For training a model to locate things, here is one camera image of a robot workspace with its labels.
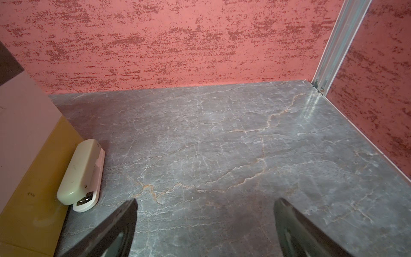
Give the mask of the olive green drawer cabinet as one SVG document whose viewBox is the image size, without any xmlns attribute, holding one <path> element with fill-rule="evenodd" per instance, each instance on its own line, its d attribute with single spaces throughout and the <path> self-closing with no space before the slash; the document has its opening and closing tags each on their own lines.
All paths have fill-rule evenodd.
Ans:
<svg viewBox="0 0 411 257">
<path fill-rule="evenodd" d="M 0 85 L 16 77 L 24 71 L 21 64 L 15 59 L 6 46 L 0 43 Z"/>
</svg>

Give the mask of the white drawer yellow knob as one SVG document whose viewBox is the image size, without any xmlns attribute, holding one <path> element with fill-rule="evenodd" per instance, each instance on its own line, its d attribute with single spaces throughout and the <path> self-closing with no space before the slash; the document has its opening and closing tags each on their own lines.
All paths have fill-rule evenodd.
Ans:
<svg viewBox="0 0 411 257">
<path fill-rule="evenodd" d="M 1 86 L 1 209 L 6 207 L 61 116 L 27 72 Z"/>
</svg>

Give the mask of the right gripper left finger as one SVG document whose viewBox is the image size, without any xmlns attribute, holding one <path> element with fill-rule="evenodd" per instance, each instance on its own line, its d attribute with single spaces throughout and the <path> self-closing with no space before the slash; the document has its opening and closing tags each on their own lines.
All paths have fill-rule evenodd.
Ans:
<svg viewBox="0 0 411 257">
<path fill-rule="evenodd" d="M 134 239 L 137 217 L 137 201 L 135 199 L 125 201 L 63 256 L 128 257 Z"/>
</svg>

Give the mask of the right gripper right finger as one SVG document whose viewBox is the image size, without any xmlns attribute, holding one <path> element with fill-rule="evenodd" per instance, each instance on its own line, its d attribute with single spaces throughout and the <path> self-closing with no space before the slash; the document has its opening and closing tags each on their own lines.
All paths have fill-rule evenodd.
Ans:
<svg viewBox="0 0 411 257">
<path fill-rule="evenodd" d="M 284 198 L 274 203 L 276 231 L 285 257 L 351 257 Z"/>
</svg>

